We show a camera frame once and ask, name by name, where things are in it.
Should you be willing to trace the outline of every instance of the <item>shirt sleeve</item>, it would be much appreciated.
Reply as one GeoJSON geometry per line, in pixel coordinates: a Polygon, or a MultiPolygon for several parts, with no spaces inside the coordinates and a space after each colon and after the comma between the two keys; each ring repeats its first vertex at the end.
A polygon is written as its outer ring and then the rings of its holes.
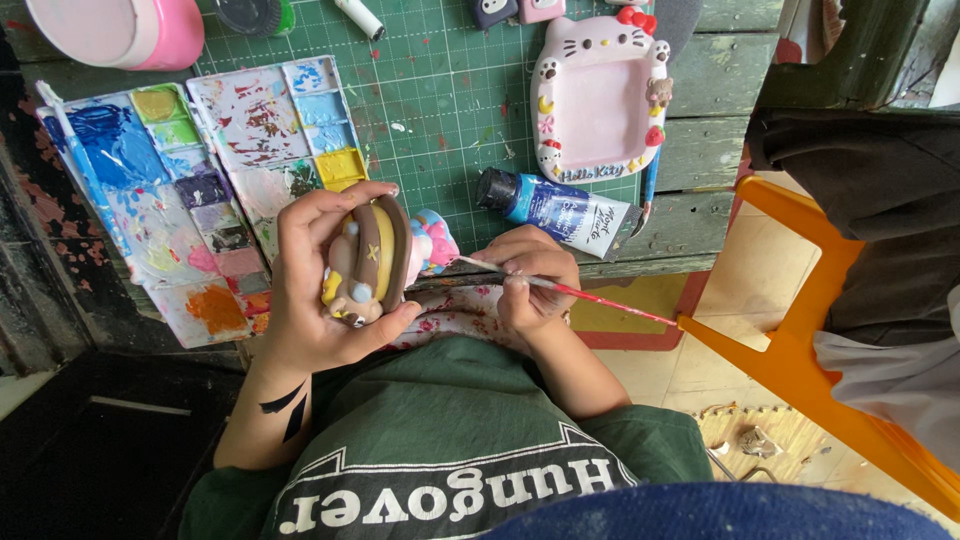
{"type": "Polygon", "coordinates": [[[257,538],[293,464],[266,471],[233,467],[205,474],[183,509],[180,540],[257,538]]]}
{"type": "Polygon", "coordinates": [[[704,437],[688,414],[628,405],[580,422],[579,426],[620,458],[640,481],[713,480],[704,437]]]}

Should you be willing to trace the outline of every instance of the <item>red bow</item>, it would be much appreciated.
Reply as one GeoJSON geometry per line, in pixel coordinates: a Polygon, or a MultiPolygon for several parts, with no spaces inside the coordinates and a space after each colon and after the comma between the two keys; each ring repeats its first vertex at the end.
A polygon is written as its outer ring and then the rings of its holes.
{"type": "Polygon", "coordinates": [[[616,20],[620,21],[620,24],[632,24],[638,28],[642,28],[643,32],[647,33],[647,36],[652,36],[654,31],[657,30],[656,17],[644,12],[639,12],[630,6],[620,10],[620,13],[616,14],[616,20]]]}

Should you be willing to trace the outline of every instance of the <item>hello kitty photo frame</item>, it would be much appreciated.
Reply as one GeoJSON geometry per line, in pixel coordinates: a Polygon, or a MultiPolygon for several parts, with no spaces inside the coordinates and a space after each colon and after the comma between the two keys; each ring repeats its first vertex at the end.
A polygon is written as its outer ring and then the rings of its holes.
{"type": "Polygon", "coordinates": [[[673,97],[670,45],[657,19],[633,7],[617,16],[554,19],[534,68],[530,101],[537,161],[561,184],[619,178],[646,167],[665,139],[673,97]]]}

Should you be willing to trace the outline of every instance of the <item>orange chair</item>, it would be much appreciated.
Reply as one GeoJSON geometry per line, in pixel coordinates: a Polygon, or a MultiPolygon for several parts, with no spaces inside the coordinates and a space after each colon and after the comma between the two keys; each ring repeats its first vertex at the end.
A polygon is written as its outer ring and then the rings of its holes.
{"type": "Polygon", "coordinates": [[[960,476],[898,426],[834,401],[830,389],[840,380],[840,374],[824,371],[817,364],[813,333],[823,328],[830,305],[840,295],[847,269],[864,242],[841,237],[812,199],[759,176],[741,179],[736,194],[816,244],[823,254],[765,352],[755,351],[686,315],[678,318],[678,327],[951,520],[960,522],[960,476]]]}

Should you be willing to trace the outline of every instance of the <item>green t-shirt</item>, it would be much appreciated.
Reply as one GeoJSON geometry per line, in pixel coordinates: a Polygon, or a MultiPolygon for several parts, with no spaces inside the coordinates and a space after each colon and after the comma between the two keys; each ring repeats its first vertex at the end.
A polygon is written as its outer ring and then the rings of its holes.
{"type": "Polygon", "coordinates": [[[468,337],[315,374],[300,459],[206,474],[180,537],[461,537],[577,495],[712,479],[690,416],[630,405],[578,424],[539,378],[468,337]]]}

